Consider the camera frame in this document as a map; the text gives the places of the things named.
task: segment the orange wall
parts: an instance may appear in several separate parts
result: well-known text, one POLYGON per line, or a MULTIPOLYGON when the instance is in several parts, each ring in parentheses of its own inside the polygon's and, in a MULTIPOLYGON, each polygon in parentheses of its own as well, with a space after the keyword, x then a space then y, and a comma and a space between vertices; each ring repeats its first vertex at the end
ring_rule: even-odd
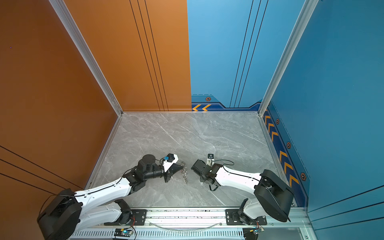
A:
POLYGON ((36 219, 50 194, 9 177, 81 189, 117 115, 48 0, 0 1, 0 32, 0 146, 32 162, 0 147, 0 232, 43 239, 36 219))
POLYGON ((65 0, 124 111, 190 111, 186 0, 65 0))

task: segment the gray marble floor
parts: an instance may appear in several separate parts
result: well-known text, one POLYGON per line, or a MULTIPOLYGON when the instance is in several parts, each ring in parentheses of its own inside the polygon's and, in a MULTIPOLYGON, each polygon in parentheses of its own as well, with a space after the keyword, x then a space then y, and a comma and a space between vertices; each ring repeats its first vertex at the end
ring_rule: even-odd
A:
POLYGON ((232 187, 211 192, 190 168, 197 159, 235 163, 245 172, 277 172, 256 113, 125 113, 93 186, 113 181, 137 165, 145 154, 156 159, 177 154, 188 168, 188 184, 181 172, 165 183, 148 180, 146 186, 124 199, 131 207, 239 206, 255 196, 232 187))

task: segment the diagonal black stripe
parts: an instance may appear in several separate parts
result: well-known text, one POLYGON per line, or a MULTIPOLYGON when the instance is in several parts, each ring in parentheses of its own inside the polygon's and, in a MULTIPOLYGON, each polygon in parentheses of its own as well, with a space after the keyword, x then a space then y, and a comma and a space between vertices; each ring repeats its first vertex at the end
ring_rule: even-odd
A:
POLYGON ((144 27, 145 38, 147 39, 147 44, 148 44, 148 49, 149 49, 149 55, 151 56, 151 60, 152 60, 153 71, 155 72, 155 77, 156 77, 157 87, 158 87, 158 89, 159 89, 159 94, 160 94, 161 104, 163 105, 163 110, 165 110, 164 103, 163 103, 163 97, 161 96, 161 92, 160 92, 159 81, 157 80, 157 74, 156 74, 155 64, 153 63, 153 58, 152 58, 151 48, 150 48, 150 46, 149 46, 149 41, 148 41, 148 37, 147 37, 147 31, 145 30, 145 25, 144 25, 143 15, 141 14, 141 9, 140 9, 139 0, 137 0, 137 4, 139 5, 139 11, 140 11, 140 16, 141 16, 141 21, 142 21, 142 23, 143 23, 143 27, 144 27))
POLYGON ((7 162, 7 161, 5 161, 5 160, 3 160, 3 159, 0 159, 0 161, 3 161, 3 162, 5 162, 5 163, 8 163, 9 165, 12 165, 12 166, 14 166, 14 167, 17 167, 18 169, 23 170, 24 172, 27 172, 27 173, 29 173, 29 174, 32 174, 32 175, 34 175, 34 176, 36 176, 36 177, 38 177, 38 178, 41 178, 41 179, 43 179, 43 180, 45 180, 45 181, 47 181, 47 182, 50 182, 50 183, 52 183, 52 184, 54 184, 54 185, 56 185, 56 186, 58 186, 58 187, 61 187, 61 188, 65 189, 65 187, 62 187, 62 186, 60 186, 60 185, 57 185, 56 183, 53 183, 53 182, 51 182, 51 181, 49 181, 49 180, 46 180, 46 179, 44 179, 44 178, 42 178, 42 177, 40 177, 40 176, 37 176, 36 174, 33 174, 33 173, 31 173, 31 172, 29 172, 29 171, 27 171, 27 170, 24 170, 24 169, 22 169, 22 168, 20 168, 20 167, 18 167, 18 166, 16 166, 16 165, 13 165, 12 163, 9 163, 9 162, 7 162))
POLYGON ((323 227, 323 228, 314 229, 314 230, 315 230, 315 231, 317 231, 317 230, 323 230, 323 229, 327 229, 327 228, 340 227, 340 226, 345 226, 345 225, 350 225, 350 224, 355 224, 355 223, 361 223, 361 222, 369 222, 369 221, 379 220, 379 219, 383 219, 383 218, 384 218, 384 217, 378 217, 378 218, 373 218, 373 219, 368 219, 368 220, 363 220, 363 221, 358 221, 358 222, 351 222, 351 223, 346 223, 346 224, 340 224, 340 225, 337 225, 337 226, 323 227))
POLYGON ((45 192, 47 192, 47 193, 54 194, 53 192, 50 192, 50 191, 44 190, 44 189, 42 189, 42 188, 36 187, 36 186, 34 186, 34 185, 31 185, 31 184, 29 184, 29 183, 23 182, 23 181, 18 180, 18 179, 16 179, 16 178, 10 177, 10 176, 5 175, 5 174, 3 174, 3 173, 0 173, 0 174, 3 175, 3 176, 9 177, 9 178, 11 178, 11 179, 13 179, 13 180, 16 180, 16 181, 18 181, 18 182, 25 183, 26 185, 29 185, 29 186, 31 186, 31 187, 35 187, 35 188, 37 188, 37 189, 43 190, 43 191, 45 191, 45 192))
POLYGON ((245 56, 245 61, 244 61, 244 66, 243 66, 243 71, 242 71, 242 73, 241 73, 241 77, 240 77, 239 88, 237 89, 237 94, 236 94, 235 104, 234 104, 233 107, 236 106, 237 96, 238 96, 238 94, 239 94, 240 85, 241 85, 241 80, 242 80, 242 78, 243 78, 243 73, 244 73, 244 69, 245 69, 245 64, 247 63, 247 58, 248 58, 248 53, 249 53, 249 47, 251 46, 252 37, 253 37, 253 31, 255 30, 256 20, 257 20, 257 16, 259 15, 259 10, 260 10, 260 4, 261 4, 261 3, 262 3, 262 2, 261 2, 261 0, 260 0, 259 8, 257 9, 257 13, 256 13, 255 23, 254 23, 254 25, 253 25, 253 29, 252 29, 251 40, 249 41, 247 54, 246 54, 246 56, 245 56))
POLYGON ((156 59, 157 59, 157 65, 159 66, 161 84, 163 85, 164 98, 166 99, 167 110, 169 111, 169 108, 168 108, 168 102, 167 102, 166 90, 164 89, 163 77, 162 77, 162 75, 161 75, 161 69, 160 69, 159 57, 157 56, 156 45, 155 45, 155 39, 153 38, 153 32, 152 32, 151 21, 149 20, 149 13, 148 13, 148 8, 147 8, 147 1, 144 0, 144 2, 145 2, 145 8, 147 9, 147 16, 148 16, 148 21, 149 21, 149 27, 150 27, 150 29, 151 29, 151 35, 152 35, 153 45, 154 45, 154 47, 155 47, 155 54, 156 54, 156 59))
MULTIPOLYGON (((365 206, 365 207, 359 207, 357 209, 353 209, 353 210, 349 210, 349 211, 345 211, 345 212, 341 212, 339 214, 334 214, 334 215, 331 215, 331 216, 328 216, 328 217, 334 217, 334 216, 337 216, 337 215, 340 215, 340 214, 345 214, 347 212, 353 212, 353 211, 356 211, 356 210, 360 210, 360 209, 364 209, 366 207, 371 207, 371 206, 375 206, 375 205, 379 205, 379 204, 382 204, 384 202, 378 202, 376 204, 371 204, 371 205, 368 205, 368 206, 365 206)), ((319 218, 319 219, 316 219, 316 220, 312 220, 311 222, 314 222, 314 221, 317 221, 317 220, 321 220, 321 219, 325 219, 325 218, 328 218, 328 217, 322 217, 322 218, 319 218)))
POLYGON ((143 46, 143 42, 141 41, 141 36, 140 36, 140 32, 139 32, 139 27, 137 26, 136 17, 135 17, 135 13, 133 12, 133 7, 132 7, 132 3, 131 3, 131 0, 129 0, 129 3, 130 3, 130 5, 131 5, 131 9, 132 9, 133 18, 135 19, 135 23, 136 23, 137 32, 138 32, 138 34, 139 34, 139 38, 140 38, 140 42, 141 42, 141 47, 143 48, 143 53, 144 53, 144 57, 145 57, 145 62, 147 63, 147 67, 148 67, 149 76, 151 77, 152 86, 153 86, 153 91, 155 92, 155 97, 156 97, 156 101, 157 101, 157 106, 159 107, 159 111, 160 111, 159 100, 157 99, 157 95, 156 95, 156 91, 155 91, 155 85, 153 84, 153 80, 152 80, 151 71, 149 70, 149 65, 148 65, 147 57, 145 56, 144 46, 143 46))
MULTIPOLYGON (((36 166, 38 166, 39 168, 46 170, 45 168, 40 167, 40 166, 37 165, 36 163, 29 161, 29 160, 26 159, 25 157, 22 157, 22 156, 20 156, 19 154, 15 153, 15 152, 12 152, 11 150, 9 150, 9 149, 7 149, 7 148, 5 148, 5 147, 3 147, 3 146, 0 146, 0 147, 3 148, 4 150, 7 150, 7 151, 10 152, 10 153, 13 153, 14 155, 16 155, 16 156, 18 156, 18 157, 21 157, 22 159, 26 160, 27 162, 32 163, 33 165, 36 165, 36 166)), ((65 181, 67 181, 67 182, 69 182, 69 183, 71 183, 71 184, 73 184, 73 185, 75 185, 75 186, 77 186, 76 184, 74 184, 74 183, 72 183, 72 182, 70 182, 70 181, 68 181, 68 180, 66 180, 66 179, 64 179, 64 178, 62 178, 62 177, 60 177, 60 176, 57 175, 57 174, 54 174, 53 172, 51 172, 51 171, 49 171, 49 170, 46 170, 46 171, 49 172, 49 173, 52 173, 53 175, 55 175, 55 176, 57 176, 57 177, 59 177, 59 178, 65 180, 65 181)))
POLYGON ((250 69, 250 67, 251 67, 253 54, 255 53, 255 48, 256 48, 257 40, 259 39, 260 29, 262 28, 262 24, 263 24, 263 20, 264 20, 264 15, 265 15, 266 7, 268 6, 268 1, 269 1, 269 0, 267 0, 266 5, 265 5, 265 9, 264 9, 264 14, 263 14, 262 22, 260 23, 260 27, 259 27, 259 33, 257 33, 257 38, 256 38, 255 47, 253 48, 251 61, 250 61, 249 66, 248 66, 248 71, 247 71, 247 75, 246 75, 246 77, 245 77, 245 81, 244 81, 244 85, 243 85, 243 90, 241 91, 241 96, 240 96, 240 100, 239 100, 239 105, 237 105, 237 107, 240 106, 240 101, 241 101, 241 98, 242 98, 242 96, 243 96, 245 83, 247 82, 247 77, 248 77, 249 69, 250 69))
MULTIPOLYGON (((359 194, 353 195, 352 197, 347 197, 347 198, 345 198, 345 199, 342 199, 342 200, 340 200, 340 201, 337 201, 337 202, 334 202, 334 203, 331 203, 331 204, 325 205, 325 206, 323 206, 323 207, 328 207, 328 206, 331 206, 331 205, 333 205, 333 204, 336 204, 336 203, 338 203, 338 202, 342 202, 342 201, 344 201, 344 200, 347 200, 347 199, 350 199, 350 198, 353 198, 353 197, 357 197, 357 196, 359 196, 359 195, 361 195, 361 194, 364 194, 364 193, 367 193, 367 192, 370 192, 370 191, 373 191, 373 190, 376 190, 376 189, 379 189, 379 188, 382 188, 382 187, 384 187, 384 185, 381 185, 381 186, 379 186, 379 187, 375 187, 375 188, 373 188, 373 189, 371 189, 371 190, 368 190, 368 191, 365 191, 365 192, 362 192, 362 193, 359 193, 359 194)), ((316 210, 322 209, 323 207, 319 207, 319 208, 317 208, 317 209, 315 209, 315 210, 311 210, 311 211, 309 211, 309 212, 313 212, 313 211, 316 211, 316 210)))
POLYGON ((239 64, 238 64, 238 66, 237 66, 236 77, 235 77, 235 83, 233 84, 233 90, 232 90, 231 102, 229 103, 229 107, 231 107, 231 104, 232 104, 232 98, 233 98, 233 93, 235 92, 236 78, 237 78, 237 73, 239 72, 240 60, 241 60, 241 55, 243 54, 243 48, 244 48, 244 43, 245 43, 245 36, 247 35, 249 19, 250 19, 250 17, 251 17, 251 12, 252 12, 252 6, 253 6, 253 0, 252 0, 252 4, 251 4, 251 10, 249 11, 249 17, 248 17, 248 22, 247 22, 247 28, 245 29, 244 40, 243 40, 243 46, 242 46, 242 48, 241 48, 239 64))

